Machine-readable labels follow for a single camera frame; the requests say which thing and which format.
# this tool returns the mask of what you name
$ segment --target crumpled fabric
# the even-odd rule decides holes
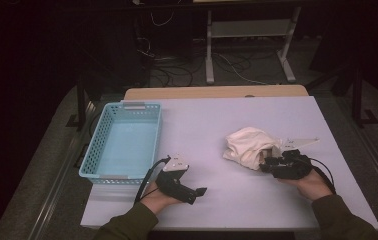
[[[263,160],[261,151],[272,149],[272,156],[279,156],[279,148],[282,145],[281,139],[253,127],[232,133],[226,140],[228,148],[224,151],[223,157],[253,170],[260,168],[260,162]]]

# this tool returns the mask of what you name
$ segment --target person's left hand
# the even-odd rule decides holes
[[[151,182],[142,195],[142,204],[148,207],[154,214],[158,214],[169,205],[181,203],[181,201],[162,193],[155,181]]]

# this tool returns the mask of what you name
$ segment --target hand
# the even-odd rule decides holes
[[[159,189],[155,181],[146,187],[144,195],[142,195],[142,204],[148,207],[155,215],[169,205],[181,203],[181,201],[165,195]]]
[[[314,169],[311,170],[307,176],[299,180],[278,180],[279,182],[296,186],[302,196],[312,201],[333,194],[324,182],[323,178]]]

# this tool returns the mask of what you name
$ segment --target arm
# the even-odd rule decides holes
[[[313,211],[323,239],[378,239],[378,233],[373,226],[353,215],[342,198],[332,194],[316,171],[312,170],[300,180],[279,181],[296,186],[301,195],[313,201]]]
[[[145,190],[148,194],[136,203],[126,214],[113,217],[96,233],[94,240],[136,240],[146,239],[158,223],[156,215],[178,200],[166,196],[157,189],[155,182]]]

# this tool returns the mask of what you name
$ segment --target person's right hand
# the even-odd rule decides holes
[[[314,171],[314,169],[311,170],[307,176],[299,180],[278,180],[279,182],[296,186],[302,196],[312,201],[333,194],[324,182],[323,178],[316,171]]]

